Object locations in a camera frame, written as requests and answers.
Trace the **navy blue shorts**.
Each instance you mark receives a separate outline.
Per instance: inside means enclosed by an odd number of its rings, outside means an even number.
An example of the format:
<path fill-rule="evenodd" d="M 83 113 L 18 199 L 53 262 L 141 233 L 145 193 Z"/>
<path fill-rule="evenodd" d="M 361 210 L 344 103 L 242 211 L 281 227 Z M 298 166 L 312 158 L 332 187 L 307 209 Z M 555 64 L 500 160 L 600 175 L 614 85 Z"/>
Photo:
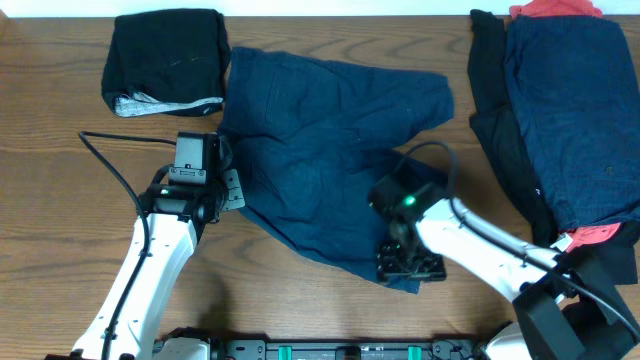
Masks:
<path fill-rule="evenodd" d="M 446 182 L 399 147 L 454 114 L 444 75 L 237 47 L 224 117 L 242 214 L 298 254 L 368 281 L 389 238 L 369 206 L 386 175 Z"/>

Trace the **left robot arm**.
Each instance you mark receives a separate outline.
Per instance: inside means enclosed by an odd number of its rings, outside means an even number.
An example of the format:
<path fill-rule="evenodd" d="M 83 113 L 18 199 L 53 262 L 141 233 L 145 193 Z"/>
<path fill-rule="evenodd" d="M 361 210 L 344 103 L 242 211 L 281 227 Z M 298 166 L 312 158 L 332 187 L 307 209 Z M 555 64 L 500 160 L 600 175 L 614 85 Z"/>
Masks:
<path fill-rule="evenodd" d="M 71 360 L 219 359 L 223 346 L 206 332 L 178 328 L 160 340 L 176 280 L 206 225 L 245 204 L 239 177 L 165 166 L 139 197 L 142 215 L 118 275 L 96 317 L 75 342 Z"/>

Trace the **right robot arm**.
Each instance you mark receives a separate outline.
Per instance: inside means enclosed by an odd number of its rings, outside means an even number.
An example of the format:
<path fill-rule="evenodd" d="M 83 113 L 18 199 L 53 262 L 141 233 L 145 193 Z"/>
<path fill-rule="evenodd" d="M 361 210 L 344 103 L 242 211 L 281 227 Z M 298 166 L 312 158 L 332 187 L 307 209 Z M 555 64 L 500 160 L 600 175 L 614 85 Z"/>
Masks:
<path fill-rule="evenodd" d="M 417 275 L 444 256 L 484 281 L 517 320 L 482 346 L 487 359 L 621 359 L 639 343 L 639 324 L 600 261 L 578 249 L 542 248 L 487 222 L 429 182 L 411 191 L 389 174 L 368 194 L 394 241 L 383 265 Z"/>

